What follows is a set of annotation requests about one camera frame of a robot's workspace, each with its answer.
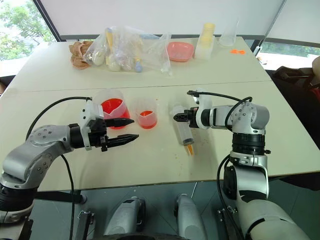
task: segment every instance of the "tree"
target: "tree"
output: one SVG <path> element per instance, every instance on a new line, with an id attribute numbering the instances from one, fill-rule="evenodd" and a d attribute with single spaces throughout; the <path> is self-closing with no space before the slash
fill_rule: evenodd
<path id="1" fill-rule="evenodd" d="M 19 39 L 10 39 L 7 34 L 0 36 L 0 61 L 29 56 L 33 45 L 27 45 Z"/>
<path id="2" fill-rule="evenodd" d="M 0 13 L 0 20 L 4 22 L 5 27 L 19 30 L 19 36 L 25 38 L 23 41 L 21 37 L 10 39 L 8 35 L 2 35 L 0 37 L 1 60 L 28 56 L 40 42 L 54 40 L 42 16 L 31 1 L 16 7 L 11 7 L 8 3 L 5 4 Z"/>

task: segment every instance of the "syringe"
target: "syringe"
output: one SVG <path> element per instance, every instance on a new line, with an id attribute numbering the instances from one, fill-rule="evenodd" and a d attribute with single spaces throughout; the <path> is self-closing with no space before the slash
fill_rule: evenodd
<path id="1" fill-rule="evenodd" d="M 183 113 L 184 110 L 186 110 L 186 109 L 187 109 L 186 107 L 183 107 L 183 106 L 177 104 L 173 107 L 172 114 L 174 116 L 178 113 Z M 193 155 L 194 151 L 192 149 L 192 144 L 195 141 L 194 141 L 194 137 L 192 136 L 191 129 L 189 127 L 189 123 L 188 122 L 177 122 L 177 121 L 174 121 L 174 122 L 176 124 L 177 129 L 178 129 L 181 143 L 184 146 L 187 146 L 190 155 Z"/>

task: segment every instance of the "pink plastic dish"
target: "pink plastic dish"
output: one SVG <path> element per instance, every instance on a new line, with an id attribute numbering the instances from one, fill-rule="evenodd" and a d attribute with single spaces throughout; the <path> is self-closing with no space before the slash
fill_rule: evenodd
<path id="1" fill-rule="evenodd" d="M 186 62 L 194 54 L 194 46 L 187 42 L 173 41 L 167 47 L 169 59 L 176 62 Z"/>

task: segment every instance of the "white bottle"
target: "white bottle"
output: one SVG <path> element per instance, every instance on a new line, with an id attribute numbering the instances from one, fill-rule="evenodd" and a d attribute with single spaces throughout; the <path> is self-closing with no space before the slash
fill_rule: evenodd
<path id="1" fill-rule="evenodd" d="M 213 23 L 205 23 L 203 25 L 203 30 L 199 36 L 194 52 L 195 59 L 209 60 L 211 58 L 211 53 L 215 42 L 215 27 L 216 25 Z"/>

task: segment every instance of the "small plastic cup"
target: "small plastic cup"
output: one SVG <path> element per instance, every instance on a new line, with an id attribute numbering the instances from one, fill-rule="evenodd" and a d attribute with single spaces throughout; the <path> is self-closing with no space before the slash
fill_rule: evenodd
<path id="1" fill-rule="evenodd" d="M 103 109 L 104 119 L 130 118 L 128 107 L 123 94 L 117 89 L 101 90 L 94 98 L 93 102 L 100 104 Z M 123 129 L 124 126 L 110 127 L 111 129 Z"/>
<path id="2" fill-rule="evenodd" d="M 140 127 L 152 129 L 157 124 L 157 103 L 152 98 L 140 97 L 134 101 L 134 112 Z"/>

